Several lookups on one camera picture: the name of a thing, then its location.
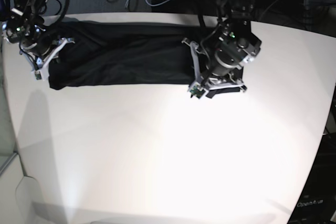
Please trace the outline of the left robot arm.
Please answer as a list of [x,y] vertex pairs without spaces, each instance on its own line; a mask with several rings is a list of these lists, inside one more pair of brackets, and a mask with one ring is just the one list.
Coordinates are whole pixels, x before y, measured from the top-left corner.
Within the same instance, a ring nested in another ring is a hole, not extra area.
[[215,0],[215,7],[215,28],[199,42],[182,40],[190,48],[194,68],[188,92],[198,99],[246,92],[243,69],[261,50],[262,42],[251,30],[255,0]]

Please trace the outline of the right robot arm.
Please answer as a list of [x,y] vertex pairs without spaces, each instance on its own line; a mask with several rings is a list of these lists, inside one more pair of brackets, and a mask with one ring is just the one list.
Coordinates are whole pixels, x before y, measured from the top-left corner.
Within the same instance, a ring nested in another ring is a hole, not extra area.
[[49,78],[49,64],[59,56],[65,45],[73,43],[74,38],[62,37],[57,28],[65,17],[70,0],[61,6],[58,18],[46,25],[42,17],[42,8],[48,0],[14,0],[14,5],[5,3],[2,20],[2,37],[10,44],[19,46],[31,66],[36,80]]

